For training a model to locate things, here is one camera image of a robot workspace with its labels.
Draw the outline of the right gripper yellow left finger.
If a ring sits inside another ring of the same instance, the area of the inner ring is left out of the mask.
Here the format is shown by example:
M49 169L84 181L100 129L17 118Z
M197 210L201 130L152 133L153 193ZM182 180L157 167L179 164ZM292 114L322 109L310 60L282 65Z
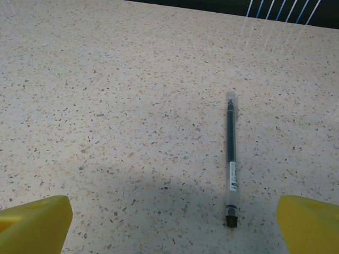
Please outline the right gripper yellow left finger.
M62 195L1 210L1 253L61 253L72 218Z

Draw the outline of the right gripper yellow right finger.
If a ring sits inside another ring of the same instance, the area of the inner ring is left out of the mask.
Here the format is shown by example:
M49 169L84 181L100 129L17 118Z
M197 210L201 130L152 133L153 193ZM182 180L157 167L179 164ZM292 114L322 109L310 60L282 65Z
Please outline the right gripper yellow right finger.
M338 206L281 196L276 219L289 253L338 254Z

